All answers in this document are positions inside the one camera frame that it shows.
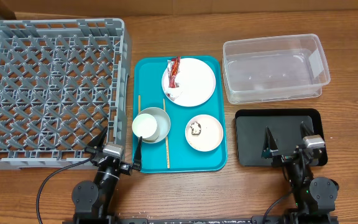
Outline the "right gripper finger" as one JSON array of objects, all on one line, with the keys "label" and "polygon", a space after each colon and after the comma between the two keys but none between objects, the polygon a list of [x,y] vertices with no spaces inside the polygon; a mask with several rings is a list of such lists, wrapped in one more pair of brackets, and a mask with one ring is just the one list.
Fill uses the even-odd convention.
[{"label": "right gripper finger", "polygon": [[274,157],[278,155],[278,146],[274,140],[274,137],[267,126],[265,129],[265,140],[262,149],[261,157]]},{"label": "right gripper finger", "polygon": [[302,121],[300,124],[301,138],[313,136],[314,132]]}]

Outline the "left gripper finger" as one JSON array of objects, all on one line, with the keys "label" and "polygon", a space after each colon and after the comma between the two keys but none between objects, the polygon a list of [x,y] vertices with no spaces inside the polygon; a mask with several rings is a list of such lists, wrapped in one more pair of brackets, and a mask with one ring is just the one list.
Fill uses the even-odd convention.
[{"label": "left gripper finger", "polygon": [[133,157],[132,168],[137,171],[141,171],[142,169],[142,136],[138,139],[137,147],[135,149],[135,154]]},{"label": "left gripper finger", "polygon": [[102,151],[104,140],[107,136],[108,128],[105,127],[97,136],[95,136],[87,145],[87,151]]}]

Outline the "white paper cup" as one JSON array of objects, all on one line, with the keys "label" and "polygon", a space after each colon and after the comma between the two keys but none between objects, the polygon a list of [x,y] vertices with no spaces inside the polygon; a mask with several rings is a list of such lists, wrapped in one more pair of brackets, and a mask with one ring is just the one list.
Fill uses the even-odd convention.
[{"label": "white paper cup", "polygon": [[155,141],[159,136],[156,118],[147,113],[137,115],[132,122],[132,132],[144,141]]}]

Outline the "grey round bowl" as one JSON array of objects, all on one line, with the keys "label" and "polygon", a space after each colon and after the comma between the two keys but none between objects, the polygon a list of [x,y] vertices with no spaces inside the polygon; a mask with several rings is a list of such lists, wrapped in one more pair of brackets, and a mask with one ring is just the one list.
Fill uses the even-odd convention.
[{"label": "grey round bowl", "polygon": [[171,121],[169,115],[165,110],[158,107],[149,107],[142,110],[140,114],[152,115],[156,119],[157,127],[158,127],[158,136],[153,140],[143,138],[142,139],[143,142],[153,144],[164,140],[168,136],[171,126]]}]

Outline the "small pink bowl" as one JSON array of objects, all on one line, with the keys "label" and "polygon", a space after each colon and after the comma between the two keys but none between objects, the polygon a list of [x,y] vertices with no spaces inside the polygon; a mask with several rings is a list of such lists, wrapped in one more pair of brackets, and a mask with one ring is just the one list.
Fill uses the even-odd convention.
[{"label": "small pink bowl", "polygon": [[[191,134],[190,124],[195,121],[201,125],[201,134]],[[223,127],[213,116],[200,114],[191,118],[185,128],[185,138],[188,144],[197,151],[209,152],[216,149],[223,140]]]}]

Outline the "wooden chopstick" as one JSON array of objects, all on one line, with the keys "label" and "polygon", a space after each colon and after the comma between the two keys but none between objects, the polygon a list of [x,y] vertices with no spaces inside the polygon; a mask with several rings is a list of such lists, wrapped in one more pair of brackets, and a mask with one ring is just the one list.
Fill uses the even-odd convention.
[{"label": "wooden chopstick", "polygon": [[138,114],[141,112],[141,96],[138,95]]},{"label": "wooden chopstick", "polygon": [[[166,102],[165,102],[164,98],[163,98],[163,110],[167,114]],[[170,118],[168,120],[169,120],[168,121],[168,131],[167,131],[167,135],[165,136],[165,147],[166,147],[167,169],[170,169],[170,155],[169,155],[169,141],[168,141],[168,133],[170,131]]]}]

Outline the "brown food scrap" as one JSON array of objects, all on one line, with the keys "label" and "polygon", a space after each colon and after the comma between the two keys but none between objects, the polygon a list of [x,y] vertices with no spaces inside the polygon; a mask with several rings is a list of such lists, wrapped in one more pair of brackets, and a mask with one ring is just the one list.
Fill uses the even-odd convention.
[{"label": "brown food scrap", "polygon": [[198,136],[201,134],[201,125],[199,122],[195,121],[194,123],[190,124],[191,134],[194,136]]}]

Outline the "white napkin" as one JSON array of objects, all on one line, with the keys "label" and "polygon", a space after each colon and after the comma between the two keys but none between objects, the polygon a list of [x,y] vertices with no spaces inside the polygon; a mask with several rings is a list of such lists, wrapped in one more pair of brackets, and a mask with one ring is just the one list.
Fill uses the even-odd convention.
[{"label": "white napkin", "polygon": [[175,101],[183,93],[183,86],[179,84],[175,88],[167,87],[164,93],[169,99]]}]

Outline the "red snack wrapper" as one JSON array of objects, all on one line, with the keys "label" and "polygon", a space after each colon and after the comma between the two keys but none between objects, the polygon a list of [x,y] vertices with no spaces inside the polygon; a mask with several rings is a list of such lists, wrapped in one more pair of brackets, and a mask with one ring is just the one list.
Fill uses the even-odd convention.
[{"label": "red snack wrapper", "polygon": [[168,80],[169,80],[168,87],[169,88],[177,87],[175,79],[179,72],[180,60],[181,60],[181,57],[177,56],[177,57],[168,61],[167,69],[168,69]]}]

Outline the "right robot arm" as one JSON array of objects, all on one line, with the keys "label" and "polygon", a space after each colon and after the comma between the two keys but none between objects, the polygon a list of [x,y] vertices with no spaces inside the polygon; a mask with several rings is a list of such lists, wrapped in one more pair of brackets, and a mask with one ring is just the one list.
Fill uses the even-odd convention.
[{"label": "right robot arm", "polygon": [[314,177],[310,168],[310,164],[323,155],[325,141],[304,123],[300,124],[300,132],[303,143],[295,146],[292,155],[284,156],[279,153],[270,129],[265,129],[265,141],[261,157],[271,159],[272,167],[282,169],[291,190],[269,206],[262,217],[262,223],[271,222],[270,211],[291,195],[295,199],[296,207],[287,209],[277,219],[277,223],[338,222],[337,218],[332,217],[330,213],[335,210],[339,184],[326,177]]}]

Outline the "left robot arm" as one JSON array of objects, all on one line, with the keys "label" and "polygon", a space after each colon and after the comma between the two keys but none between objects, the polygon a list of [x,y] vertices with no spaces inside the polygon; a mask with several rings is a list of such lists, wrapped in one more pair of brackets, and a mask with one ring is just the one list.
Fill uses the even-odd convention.
[{"label": "left robot arm", "polygon": [[124,162],[124,150],[121,145],[105,143],[107,128],[95,136],[85,147],[91,154],[90,163],[98,168],[94,180],[85,180],[77,184],[72,191],[75,205],[73,223],[120,223],[118,216],[109,213],[108,208],[120,175],[131,175],[133,170],[142,168],[142,138],[135,149],[133,163]]}]

